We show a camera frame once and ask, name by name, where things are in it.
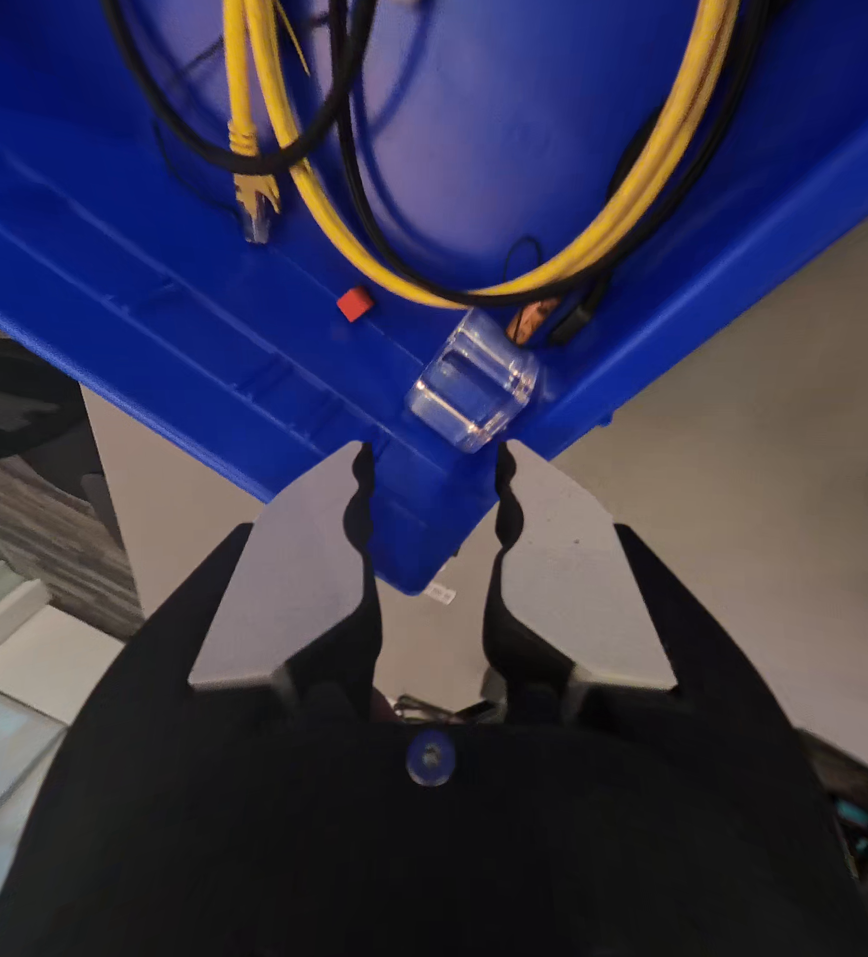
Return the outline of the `blue plastic bin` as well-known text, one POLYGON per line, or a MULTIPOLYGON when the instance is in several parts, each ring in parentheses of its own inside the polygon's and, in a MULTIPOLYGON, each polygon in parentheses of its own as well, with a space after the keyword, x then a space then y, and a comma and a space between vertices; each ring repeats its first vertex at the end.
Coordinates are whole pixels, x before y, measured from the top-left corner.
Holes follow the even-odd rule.
MULTIPOLYGON (((662 103, 696 2, 380 2, 354 101, 371 203, 453 288, 564 248, 662 103)), ((375 568, 422 589, 494 502, 405 396, 461 320, 361 277, 289 178, 248 244, 231 178, 165 133, 99 2, 0 2, 0 328, 244 490, 372 443, 375 568), (354 323, 336 301, 364 286, 354 323)), ((725 142, 615 274, 538 347, 512 437, 552 458, 868 216, 868 2, 782 2, 725 142)))

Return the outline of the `small orange brown piece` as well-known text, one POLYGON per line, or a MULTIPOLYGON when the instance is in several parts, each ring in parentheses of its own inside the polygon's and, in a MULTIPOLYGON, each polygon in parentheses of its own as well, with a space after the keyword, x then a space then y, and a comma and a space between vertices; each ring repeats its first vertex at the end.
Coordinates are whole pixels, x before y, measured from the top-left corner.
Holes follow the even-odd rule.
POLYGON ((508 339, 519 347, 526 345, 549 316, 556 311, 560 302, 559 297, 553 297, 522 305, 508 325, 508 339))

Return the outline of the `clear acrylic cube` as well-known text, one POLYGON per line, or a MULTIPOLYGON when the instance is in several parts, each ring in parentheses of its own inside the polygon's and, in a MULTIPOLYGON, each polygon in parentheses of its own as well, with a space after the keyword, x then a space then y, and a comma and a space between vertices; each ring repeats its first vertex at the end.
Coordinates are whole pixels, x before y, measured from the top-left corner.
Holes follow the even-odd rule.
POLYGON ((474 454, 528 406, 540 371, 534 353, 471 309, 416 379, 405 406, 453 448, 474 454))

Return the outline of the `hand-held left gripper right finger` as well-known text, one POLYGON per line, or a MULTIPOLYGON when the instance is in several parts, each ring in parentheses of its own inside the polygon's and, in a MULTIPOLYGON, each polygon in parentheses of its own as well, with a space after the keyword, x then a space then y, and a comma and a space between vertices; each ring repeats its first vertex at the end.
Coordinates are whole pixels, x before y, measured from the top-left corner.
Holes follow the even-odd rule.
POLYGON ((537 691, 571 720, 594 688, 671 692, 677 678, 610 512, 520 441, 498 448, 496 491, 483 647, 508 709, 537 691))

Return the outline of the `black office chair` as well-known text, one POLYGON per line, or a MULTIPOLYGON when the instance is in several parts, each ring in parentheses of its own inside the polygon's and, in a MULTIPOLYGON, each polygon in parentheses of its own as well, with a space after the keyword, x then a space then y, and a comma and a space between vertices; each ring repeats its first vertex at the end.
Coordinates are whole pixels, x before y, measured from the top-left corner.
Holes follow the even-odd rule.
POLYGON ((0 461, 57 443, 80 472, 102 472, 81 385, 0 332, 0 461))

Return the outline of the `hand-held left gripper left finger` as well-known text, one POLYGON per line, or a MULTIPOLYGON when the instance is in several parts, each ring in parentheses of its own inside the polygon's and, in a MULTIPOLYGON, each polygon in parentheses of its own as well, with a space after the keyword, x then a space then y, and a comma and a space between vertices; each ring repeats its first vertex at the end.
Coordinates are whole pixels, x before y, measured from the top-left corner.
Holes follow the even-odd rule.
POLYGON ((253 524, 188 674, 198 691, 267 686, 293 704, 333 684, 368 717, 382 647, 369 555, 374 457, 351 441, 253 524))

